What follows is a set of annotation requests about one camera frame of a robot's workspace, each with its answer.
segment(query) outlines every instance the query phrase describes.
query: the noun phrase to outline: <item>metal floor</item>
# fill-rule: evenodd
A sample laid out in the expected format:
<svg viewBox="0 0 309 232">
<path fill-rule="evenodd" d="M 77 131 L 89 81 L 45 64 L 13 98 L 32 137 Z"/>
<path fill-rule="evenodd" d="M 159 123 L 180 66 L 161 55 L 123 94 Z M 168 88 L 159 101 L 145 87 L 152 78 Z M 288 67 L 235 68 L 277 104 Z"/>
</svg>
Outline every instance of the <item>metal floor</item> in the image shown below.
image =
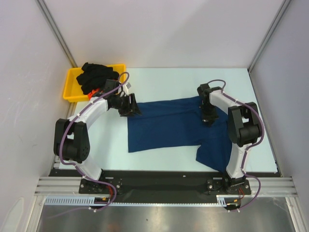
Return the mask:
<svg viewBox="0 0 309 232">
<path fill-rule="evenodd" d="M 258 198 L 240 213 L 221 207 L 112 206 L 97 213 L 46 205 L 37 232 L 294 232 L 285 198 Z"/>
</svg>

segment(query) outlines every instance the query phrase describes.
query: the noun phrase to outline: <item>yellow plastic tray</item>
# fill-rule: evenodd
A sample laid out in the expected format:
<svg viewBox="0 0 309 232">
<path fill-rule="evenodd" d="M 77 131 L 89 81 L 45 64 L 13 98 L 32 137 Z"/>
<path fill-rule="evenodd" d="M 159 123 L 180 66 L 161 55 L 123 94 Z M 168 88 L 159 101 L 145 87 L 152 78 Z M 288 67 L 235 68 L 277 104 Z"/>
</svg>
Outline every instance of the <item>yellow plastic tray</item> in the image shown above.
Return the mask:
<svg viewBox="0 0 309 232">
<path fill-rule="evenodd" d="M 126 71 L 125 64 L 111 64 L 108 67 L 113 67 L 113 70 L 119 74 Z M 63 98 L 69 102 L 83 102 L 88 101 L 87 95 L 84 95 L 81 86 L 78 84 L 76 78 L 84 71 L 82 68 L 72 68 L 68 70 L 66 84 L 64 85 Z M 123 75 L 120 82 L 125 80 L 126 76 Z"/>
</svg>

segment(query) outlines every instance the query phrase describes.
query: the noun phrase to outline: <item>black bracket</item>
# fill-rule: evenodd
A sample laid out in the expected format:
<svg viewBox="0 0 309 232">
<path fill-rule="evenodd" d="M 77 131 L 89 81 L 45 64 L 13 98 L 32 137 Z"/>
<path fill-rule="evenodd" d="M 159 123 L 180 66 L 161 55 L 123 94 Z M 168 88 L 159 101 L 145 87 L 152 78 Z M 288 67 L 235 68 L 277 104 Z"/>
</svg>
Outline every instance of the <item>black bracket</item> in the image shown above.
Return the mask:
<svg viewBox="0 0 309 232">
<path fill-rule="evenodd" d="M 207 179 L 207 190 L 209 195 L 239 195 L 239 189 L 242 189 L 245 195 L 251 195 L 251 188 L 248 180 L 242 184 L 227 186 L 224 178 Z"/>
<path fill-rule="evenodd" d="M 116 80 L 109 80 L 107 79 L 103 88 L 103 92 L 107 93 L 115 88 L 117 88 L 120 85 L 119 81 Z"/>
<path fill-rule="evenodd" d="M 55 127 L 54 154 L 59 156 L 60 143 L 64 131 L 68 127 L 68 119 L 59 119 Z M 84 122 L 73 123 L 68 135 L 74 134 L 73 139 L 65 138 L 62 156 L 64 160 L 73 160 L 82 163 L 89 155 L 90 142 L 88 137 L 87 125 Z"/>
<path fill-rule="evenodd" d="M 258 112 L 254 102 L 246 104 Z M 242 118 L 248 119 L 248 122 L 244 123 Z M 258 137 L 262 134 L 262 128 L 257 116 L 250 109 L 242 105 L 228 108 L 227 127 L 230 140 L 239 147 L 245 144 L 256 143 Z"/>
<path fill-rule="evenodd" d="M 107 98 L 107 101 L 108 107 L 117 109 L 120 116 L 134 116 L 135 114 L 141 115 L 134 93 L 122 97 L 120 97 L 120 94 L 110 95 Z"/>
<path fill-rule="evenodd" d="M 117 194 L 121 194 L 122 179 L 105 179 L 103 175 L 99 181 L 107 182 L 114 185 L 117 189 Z M 79 185 L 78 193 L 80 194 L 109 194 L 109 189 L 104 184 L 99 184 L 90 180 L 82 179 Z"/>
<path fill-rule="evenodd" d="M 198 95 L 202 99 L 202 105 L 200 106 L 202 110 L 202 121 L 208 126 L 211 126 L 219 117 L 215 106 L 210 103 L 210 94 L 220 89 L 220 87 L 210 88 L 208 84 L 202 84 L 197 88 Z"/>
</svg>

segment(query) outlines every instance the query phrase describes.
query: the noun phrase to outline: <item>black cloth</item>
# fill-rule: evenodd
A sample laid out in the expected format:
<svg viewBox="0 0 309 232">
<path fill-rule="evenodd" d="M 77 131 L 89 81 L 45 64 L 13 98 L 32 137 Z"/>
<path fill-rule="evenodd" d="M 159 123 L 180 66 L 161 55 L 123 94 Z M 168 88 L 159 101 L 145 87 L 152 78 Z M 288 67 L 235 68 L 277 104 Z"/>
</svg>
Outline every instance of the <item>black cloth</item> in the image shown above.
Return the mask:
<svg viewBox="0 0 309 232">
<path fill-rule="evenodd" d="M 101 64 L 85 63 L 82 70 L 84 73 L 80 74 L 76 80 L 82 86 L 85 95 L 94 89 L 103 88 L 107 79 L 117 80 L 119 77 L 119 73 L 113 71 L 112 67 Z"/>
</svg>

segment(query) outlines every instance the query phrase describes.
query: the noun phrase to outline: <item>white wall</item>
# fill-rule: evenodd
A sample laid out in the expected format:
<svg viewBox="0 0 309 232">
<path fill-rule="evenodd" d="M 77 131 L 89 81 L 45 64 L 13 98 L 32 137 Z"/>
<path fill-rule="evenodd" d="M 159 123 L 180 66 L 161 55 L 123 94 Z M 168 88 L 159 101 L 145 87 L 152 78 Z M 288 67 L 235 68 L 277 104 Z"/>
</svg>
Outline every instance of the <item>white wall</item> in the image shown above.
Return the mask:
<svg viewBox="0 0 309 232">
<path fill-rule="evenodd" d="M 1 1 L 0 33 L 0 228 L 24 197 L 21 231 L 38 178 L 51 167 L 70 65 L 34 0 Z"/>
<path fill-rule="evenodd" d="M 279 166 L 309 218 L 309 1 L 292 1 L 252 73 Z"/>
<path fill-rule="evenodd" d="M 247 68 L 282 0 L 46 0 L 79 66 Z"/>
</svg>

